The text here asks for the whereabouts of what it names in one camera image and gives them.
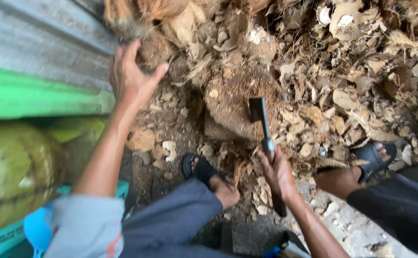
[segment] gray sleeve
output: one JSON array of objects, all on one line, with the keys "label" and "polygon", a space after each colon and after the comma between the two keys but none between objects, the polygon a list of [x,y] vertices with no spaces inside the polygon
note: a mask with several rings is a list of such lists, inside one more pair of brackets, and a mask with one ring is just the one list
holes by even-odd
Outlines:
[{"label": "gray sleeve", "polygon": [[45,258],[117,258],[123,250],[121,199],[70,195],[54,202]]}]

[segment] corrugated metal sheet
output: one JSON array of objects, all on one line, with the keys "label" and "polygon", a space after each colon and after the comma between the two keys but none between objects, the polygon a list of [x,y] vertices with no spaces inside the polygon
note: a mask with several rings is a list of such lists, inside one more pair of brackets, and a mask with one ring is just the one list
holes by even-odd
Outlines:
[{"label": "corrugated metal sheet", "polygon": [[0,0],[0,68],[110,89],[116,40],[70,0]]}]

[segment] ground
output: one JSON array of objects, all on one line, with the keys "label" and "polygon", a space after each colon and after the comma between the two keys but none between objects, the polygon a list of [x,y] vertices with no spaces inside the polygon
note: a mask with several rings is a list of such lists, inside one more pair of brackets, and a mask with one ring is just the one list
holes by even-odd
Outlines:
[{"label": "ground", "polygon": [[[158,96],[163,94],[163,92],[173,92],[174,96],[179,96],[178,92],[183,92],[183,90],[163,87],[160,88]],[[186,96],[184,99],[186,101],[179,103],[192,103],[192,97]],[[177,158],[169,162],[169,169],[165,171],[152,166],[152,162],[145,165],[139,156],[132,155],[132,152],[125,148],[120,177],[130,182],[131,189],[126,204],[128,209],[131,208],[130,214],[140,211],[184,182],[180,161],[186,153],[197,152],[198,147],[206,142],[211,143],[214,149],[216,149],[215,152],[217,152],[216,147],[219,147],[221,143],[211,141],[203,136],[203,126],[201,124],[203,120],[201,117],[204,113],[197,116],[193,113],[194,108],[191,105],[186,106],[190,112],[188,117],[183,122],[180,122],[180,126],[179,123],[175,122],[176,120],[169,119],[169,122],[166,122],[164,117],[169,115],[166,112],[151,113],[146,109],[144,110],[143,113],[146,115],[143,114],[142,117],[145,117],[145,120],[138,123],[147,124],[155,132],[161,131],[160,140],[175,141]],[[222,175],[228,181],[232,180],[232,171],[231,173],[227,171],[230,168],[224,167],[223,162],[218,163],[217,157],[218,155],[214,154],[208,160],[215,167],[223,170]],[[164,177],[165,173],[171,173],[172,178],[166,179]],[[251,177],[249,179],[247,176],[245,181],[255,181],[256,176],[254,173],[252,173]],[[351,208],[347,203],[323,191],[317,191],[314,196],[311,196],[311,190],[316,188],[312,182],[298,180],[298,187],[311,209],[325,209],[331,202],[338,203],[339,208],[325,217],[323,223],[351,257],[372,256],[370,255],[371,246],[380,242],[390,243],[395,257],[415,257],[412,252],[403,247],[367,217]],[[281,243],[286,230],[297,233],[298,237],[304,242],[299,228],[294,230],[291,227],[293,223],[297,225],[293,215],[289,214],[286,218],[281,219],[270,210],[265,216],[256,213],[257,220],[253,221],[251,214],[248,212],[248,206],[252,206],[250,202],[252,193],[245,187],[240,187],[240,193],[241,200],[239,204],[208,222],[193,239],[192,242],[194,244],[219,248],[222,224],[228,222],[223,216],[225,213],[230,214],[229,222],[233,229],[233,248],[236,253],[261,256],[264,251]]]}]

